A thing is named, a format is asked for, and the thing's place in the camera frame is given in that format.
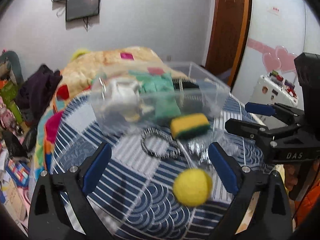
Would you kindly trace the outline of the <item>small dark wall monitor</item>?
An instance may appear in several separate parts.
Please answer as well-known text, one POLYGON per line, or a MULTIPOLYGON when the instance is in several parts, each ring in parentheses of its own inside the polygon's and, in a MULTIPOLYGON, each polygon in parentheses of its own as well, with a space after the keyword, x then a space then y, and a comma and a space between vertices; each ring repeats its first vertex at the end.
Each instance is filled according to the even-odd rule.
POLYGON ((66 22, 98 16, 100 0, 66 0, 66 22))

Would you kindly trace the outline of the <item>dark purple clothing pile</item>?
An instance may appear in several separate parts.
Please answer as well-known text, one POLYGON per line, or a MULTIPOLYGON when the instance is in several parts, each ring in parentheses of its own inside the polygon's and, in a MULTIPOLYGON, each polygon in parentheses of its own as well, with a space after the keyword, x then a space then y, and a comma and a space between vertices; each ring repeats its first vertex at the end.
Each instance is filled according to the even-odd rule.
POLYGON ((62 75, 59 70, 52 71, 45 64, 28 78, 18 90, 16 105, 23 120, 36 124, 49 106, 62 75))

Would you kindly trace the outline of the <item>green storage bag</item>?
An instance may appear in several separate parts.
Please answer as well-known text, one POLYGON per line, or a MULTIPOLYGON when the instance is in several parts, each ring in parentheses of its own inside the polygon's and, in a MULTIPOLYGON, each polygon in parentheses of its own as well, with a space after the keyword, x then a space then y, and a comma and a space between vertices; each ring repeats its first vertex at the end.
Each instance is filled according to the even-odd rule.
POLYGON ((1 97, 3 99, 3 102, 6 104, 7 108, 13 113, 17 123, 21 124, 23 122, 23 118, 15 102, 17 94, 18 86, 15 85, 11 80, 8 81, 1 88, 1 97))

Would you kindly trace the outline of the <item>clear plastic storage box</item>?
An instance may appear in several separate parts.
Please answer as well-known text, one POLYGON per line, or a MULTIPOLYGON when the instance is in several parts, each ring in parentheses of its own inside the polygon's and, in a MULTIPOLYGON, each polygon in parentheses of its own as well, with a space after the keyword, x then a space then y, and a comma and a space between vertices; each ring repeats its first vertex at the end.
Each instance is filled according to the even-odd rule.
POLYGON ((219 117, 230 88, 194 63, 127 62, 99 70, 89 95, 104 135, 169 127, 173 118, 219 117))

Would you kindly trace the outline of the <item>yellow chair back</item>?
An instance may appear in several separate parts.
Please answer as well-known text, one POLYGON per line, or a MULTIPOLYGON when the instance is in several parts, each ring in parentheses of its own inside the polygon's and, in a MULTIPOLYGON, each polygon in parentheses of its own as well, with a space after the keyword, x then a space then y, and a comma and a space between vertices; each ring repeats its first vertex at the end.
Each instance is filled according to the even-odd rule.
POLYGON ((80 48, 80 49, 77 49, 73 54, 72 54, 72 57, 71 57, 71 62, 76 60, 77 58, 79 58, 80 56, 82 55, 85 55, 87 53, 90 53, 91 51, 88 50, 88 49, 84 49, 84 48, 80 48))

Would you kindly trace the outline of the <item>yellow foam ball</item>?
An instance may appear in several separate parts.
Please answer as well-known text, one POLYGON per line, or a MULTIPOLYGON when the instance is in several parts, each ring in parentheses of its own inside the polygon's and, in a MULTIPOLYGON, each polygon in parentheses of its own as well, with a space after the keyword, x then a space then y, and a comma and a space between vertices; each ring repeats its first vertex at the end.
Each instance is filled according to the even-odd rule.
POLYGON ((199 168, 189 168, 174 180, 172 191, 179 203, 188 207, 204 204, 210 197, 213 187, 211 176, 199 168))

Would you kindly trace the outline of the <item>pink rabbit toy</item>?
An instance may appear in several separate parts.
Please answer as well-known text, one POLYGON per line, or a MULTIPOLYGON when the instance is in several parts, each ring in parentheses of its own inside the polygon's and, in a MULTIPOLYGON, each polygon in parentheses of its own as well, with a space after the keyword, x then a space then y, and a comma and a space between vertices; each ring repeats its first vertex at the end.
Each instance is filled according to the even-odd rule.
POLYGON ((1 124, 4 129, 9 130, 14 135, 17 135, 17 122, 16 119, 3 102, 2 97, 0 97, 0 116, 1 116, 1 124))

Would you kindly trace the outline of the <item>green knitted cloth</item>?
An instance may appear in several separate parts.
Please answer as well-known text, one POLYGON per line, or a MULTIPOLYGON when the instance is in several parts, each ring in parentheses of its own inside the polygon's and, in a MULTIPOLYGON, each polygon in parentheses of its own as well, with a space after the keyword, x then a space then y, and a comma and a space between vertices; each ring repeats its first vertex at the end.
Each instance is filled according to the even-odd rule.
POLYGON ((139 93, 155 108, 155 119, 171 119, 181 114, 175 97, 171 73, 152 75, 147 72, 130 70, 129 74, 141 83, 139 93))

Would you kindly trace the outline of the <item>white sticker-covered suitcase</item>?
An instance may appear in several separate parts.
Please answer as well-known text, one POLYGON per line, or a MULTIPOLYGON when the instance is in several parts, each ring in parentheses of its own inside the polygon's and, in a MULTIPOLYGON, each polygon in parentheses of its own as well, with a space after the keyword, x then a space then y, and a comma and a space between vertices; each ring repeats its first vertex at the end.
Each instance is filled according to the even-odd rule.
POLYGON ((258 78, 249 101, 261 104, 281 103, 291 107, 298 107, 299 103, 295 86, 275 70, 258 78))

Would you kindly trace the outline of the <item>colourful checked fleece blanket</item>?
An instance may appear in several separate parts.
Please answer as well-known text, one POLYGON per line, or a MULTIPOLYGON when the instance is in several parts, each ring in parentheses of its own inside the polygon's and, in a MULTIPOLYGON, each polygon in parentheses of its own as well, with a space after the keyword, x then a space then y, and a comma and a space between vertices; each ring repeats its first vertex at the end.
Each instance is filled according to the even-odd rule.
POLYGON ((49 119, 53 116, 61 117, 66 113, 66 107, 71 100, 84 90, 88 90, 102 70, 111 77, 129 76, 130 70, 152 75, 171 73, 173 78, 187 77, 182 72, 167 66, 150 48, 139 46, 91 51, 67 64, 61 71, 62 80, 37 125, 35 153, 31 165, 35 180, 43 170, 50 169, 59 122, 49 122, 49 119))

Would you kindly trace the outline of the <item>brown wooden door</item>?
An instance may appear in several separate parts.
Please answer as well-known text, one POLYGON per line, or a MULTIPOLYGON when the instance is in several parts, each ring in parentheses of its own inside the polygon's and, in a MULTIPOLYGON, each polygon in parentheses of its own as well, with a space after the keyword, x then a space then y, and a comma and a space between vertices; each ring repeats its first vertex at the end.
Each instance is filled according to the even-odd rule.
POLYGON ((214 0, 205 69, 233 87, 248 39, 252 0, 214 0))

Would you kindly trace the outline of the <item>white sliding wardrobe door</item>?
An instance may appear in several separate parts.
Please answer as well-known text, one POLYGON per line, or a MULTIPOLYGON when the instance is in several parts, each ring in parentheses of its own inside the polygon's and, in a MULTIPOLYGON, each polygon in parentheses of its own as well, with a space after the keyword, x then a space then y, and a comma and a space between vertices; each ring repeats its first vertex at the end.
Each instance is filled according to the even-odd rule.
POLYGON ((305 0, 252 0, 248 40, 232 93, 250 101, 261 75, 272 70, 295 85, 303 108, 302 89, 293 58, 319 53, 319 20, 305 0))

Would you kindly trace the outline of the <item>white cloth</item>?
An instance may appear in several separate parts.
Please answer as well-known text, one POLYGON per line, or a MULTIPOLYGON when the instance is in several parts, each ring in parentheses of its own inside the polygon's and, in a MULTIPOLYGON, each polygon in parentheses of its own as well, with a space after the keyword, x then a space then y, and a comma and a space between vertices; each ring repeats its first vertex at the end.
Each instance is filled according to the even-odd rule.
POLYGON ((120 114, 128 122, 137 122, 142 116, 155 111, 155 107, 146 105, 140 98, 140 82, 129 77, 99 79, 102 85, 103 105, 101 110, 120 114))

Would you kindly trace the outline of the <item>grey plush toy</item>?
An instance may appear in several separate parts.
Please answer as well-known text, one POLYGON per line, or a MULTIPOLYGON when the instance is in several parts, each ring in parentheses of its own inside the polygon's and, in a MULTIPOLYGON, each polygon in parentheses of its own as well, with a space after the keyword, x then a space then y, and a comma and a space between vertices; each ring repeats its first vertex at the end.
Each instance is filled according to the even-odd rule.
POLYGON ((11 80, 17 86, 24 82, 20 60, 12 50, 1 53, 1 80, 11 80))

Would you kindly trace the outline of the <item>yellow green sponge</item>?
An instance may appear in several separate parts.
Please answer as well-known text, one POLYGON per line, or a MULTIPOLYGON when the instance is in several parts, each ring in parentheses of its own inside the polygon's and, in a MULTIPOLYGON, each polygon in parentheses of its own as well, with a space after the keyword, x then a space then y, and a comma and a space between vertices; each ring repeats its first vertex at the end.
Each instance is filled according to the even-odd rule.
POLYGON ((171 136, 174 139, 189 139, 206 133, 210 129, 207 117, 202 113, 179 116, 170 123, 171 136))

